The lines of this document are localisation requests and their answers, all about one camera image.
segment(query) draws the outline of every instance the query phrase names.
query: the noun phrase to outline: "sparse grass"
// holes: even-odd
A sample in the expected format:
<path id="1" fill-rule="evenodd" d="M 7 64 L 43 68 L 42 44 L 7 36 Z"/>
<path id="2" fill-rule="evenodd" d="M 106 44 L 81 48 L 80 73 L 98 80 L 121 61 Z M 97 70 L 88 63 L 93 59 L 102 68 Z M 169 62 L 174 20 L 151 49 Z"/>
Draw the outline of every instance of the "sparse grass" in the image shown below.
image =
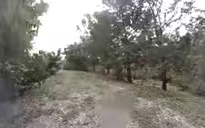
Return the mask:
<path id="1" fill-rule="evenodd" d="M 182 120 L 189 121 L 189 124 L 193 124 L 197 128 L 205 127 L 204 98 L 196 97 L 187 92 L 180 92 L 176 87 L 172 86 L 169 86 L 168 91 L 163 91 L 157 81 L 143 81 L 139 82 L 139 84 L 131 85 L 108 80 L 92 73 L 64 71 L 48 79 L 41 87 L 41 90 L 45 97 L 49 97 L 47 100 L 49 103 L 54 101 L 58 103 L 65 102 L 63 106 L 66 106 L 66 102 L 68 102 L 69 105 L 64 107 L 68 112 L 63 114 L 62 117 L 69 123 L 71 123 L 70 121 L 75 122 L 79 118 L 85 118 L 86 122 L 84 124 L 87 124 L 89 123 L 88 120 L 90 120 L 88 117 L 94 121 L 96 104 L 107 98 L 114 105 L 120 102 L 120 106 L 123 106 L 123 102 L 128 105 L 137 103 L 139 106 L 143 105 L 144 102 L 145 108 L 134 109 L 132 117 L 134 121 L 139 122 L 139 126 L 145 128 L 163 128 L 160 125 L 162 122 L 167 123 L 165 127 L 178 128 L 176 124 L 178 122 L 173 123 L 173 119 L 170 119 L 171 121 L 155 119 L 159 114 L 163 118 L 162 109 L 171 110 L 169 115 L 167 114 L 168 118 L 171 117 L 173 110 L 175 115 L 179 113 L 180 117 L 185 117 Z M 136 101 L 137 98 L 144 99 L 144 101 Z"/>
<path id="2" fill-rule="evenodd" d="M 174 87 L 168 91 L 150 85 L 135 85 L 138 97 L 148 100 L 161 100 L 161 105 L 180 112 L 197 127 L 205 127 L 205 98 L 181 92 Z"/>

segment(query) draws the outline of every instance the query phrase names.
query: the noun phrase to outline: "tree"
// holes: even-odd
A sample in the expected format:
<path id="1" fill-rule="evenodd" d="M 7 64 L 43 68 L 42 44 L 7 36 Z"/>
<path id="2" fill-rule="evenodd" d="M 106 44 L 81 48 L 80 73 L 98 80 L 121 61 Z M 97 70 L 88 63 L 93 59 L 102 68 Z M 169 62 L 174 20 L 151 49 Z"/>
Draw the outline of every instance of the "tree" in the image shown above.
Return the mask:
<path id="1" fill-rule="evenodd" d="M 18 84 L 16 80 L 22 79 L 21 75 L 17 75 L 17 70 L 13 69 L 24 65 L 31 49 L 31 40 L 40 26 L 38 18 L 46 9 L 47 4 L 42 1 L 37 3 L 35 0 L 12 2 L 0 0 L 0 81 L 3 81 L 0 86 L 2 88 L 11 86 L 14 89 L 14 85 Z"/>
<path id="2" fill-rule="evenodd" d="M 84 44 L 73 44 L 65 48 L 65 65 L 66 70 L 88 71 L 88 53 Z"/>

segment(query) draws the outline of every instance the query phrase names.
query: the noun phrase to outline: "sky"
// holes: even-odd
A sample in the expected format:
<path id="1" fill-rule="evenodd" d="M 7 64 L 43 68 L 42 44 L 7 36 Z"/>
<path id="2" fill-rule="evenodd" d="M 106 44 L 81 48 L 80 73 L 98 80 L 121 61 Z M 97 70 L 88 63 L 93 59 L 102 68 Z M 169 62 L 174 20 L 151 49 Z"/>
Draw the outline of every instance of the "sky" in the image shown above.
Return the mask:
<path id="1" fill-rule="evenodd" d="M 34 39 L 34 51 L 57 51 L 79 41 L 77 25 L 86 13 L 102 10 L 102 0 L 44 0 L 47 13 L 40 17 L 42 26 Z M 196 7 L 204 8 L 205 0 L 196 0 Z"/>

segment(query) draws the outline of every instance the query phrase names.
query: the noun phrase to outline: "forest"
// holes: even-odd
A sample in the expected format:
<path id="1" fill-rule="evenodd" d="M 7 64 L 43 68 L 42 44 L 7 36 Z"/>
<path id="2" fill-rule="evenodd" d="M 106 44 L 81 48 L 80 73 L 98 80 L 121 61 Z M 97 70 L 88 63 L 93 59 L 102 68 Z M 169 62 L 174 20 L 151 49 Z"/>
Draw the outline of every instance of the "forest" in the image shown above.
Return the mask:
<path id="1" fill-rule="evenodd" d="M 194 3 L 103 0 L 103 10 L 85 14 L 77 25 L 77 31 L 82 33 L 79 42 L 54 52 L 33 52 L 34 38 L 41 26 L 39 17 L 49 5 L 42 0 L 0 0 L 0 103 L 22 98 L 33 90 L 51 88 L 55 84 L 48 86 L 48 79 L 54 77 L 64 79 L 59 84 L 73 85 L 71 89 L 67 86 L 70 90 L 76 88 L 73 83 L 84 87 L 83 80 L 92 78 L 90 82 L 97 81 L 98 86 L 109 85 L 111 89 L 114 83 L 110 81 L 127 88 L 132 85 L 134 94 L 144 96 L 144 83 L 156 81 L 159 90 L 145 85 L 145 95 L 162 93 L 162 98 L 169 98 L 169 88 L 175 87 L 179 93 L 205 98 L 205 8 L 195 7 Z M 108 84 L 85 73 L 99 75 Z M 88 102 L 91 104 L 91 99 L 84 99 L 84 103 Z"/>

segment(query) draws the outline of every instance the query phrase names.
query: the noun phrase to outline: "dry grass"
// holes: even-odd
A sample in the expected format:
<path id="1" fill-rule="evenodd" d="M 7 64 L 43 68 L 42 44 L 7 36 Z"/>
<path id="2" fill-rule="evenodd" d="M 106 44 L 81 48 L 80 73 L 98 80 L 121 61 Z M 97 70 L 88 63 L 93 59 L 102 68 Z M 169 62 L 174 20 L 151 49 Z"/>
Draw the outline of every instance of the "dry grass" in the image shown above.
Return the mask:
<path id="1" fill-rule="evenodd" d="M 115 82 L 85 72 L 60 72 L 41 87 L 40 114 L 26 127 L 100 128 L 106 124 L 109 128 L 112 122 L 127 128 L 205 127 L 205 99 L 172 87 L 164 92 L 156 81 L 139 83 Z"/>

